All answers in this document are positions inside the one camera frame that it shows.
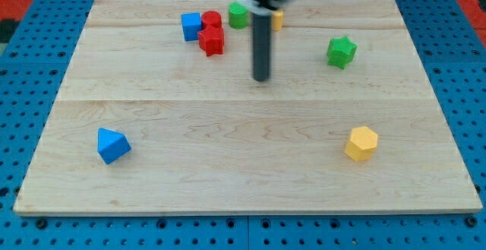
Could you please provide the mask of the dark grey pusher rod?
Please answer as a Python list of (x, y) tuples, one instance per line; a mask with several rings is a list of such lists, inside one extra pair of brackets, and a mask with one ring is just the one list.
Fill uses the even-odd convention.
[(271, 16), (253, 14), (252, 23), (253, 78), (264, 82), (270, 78)]

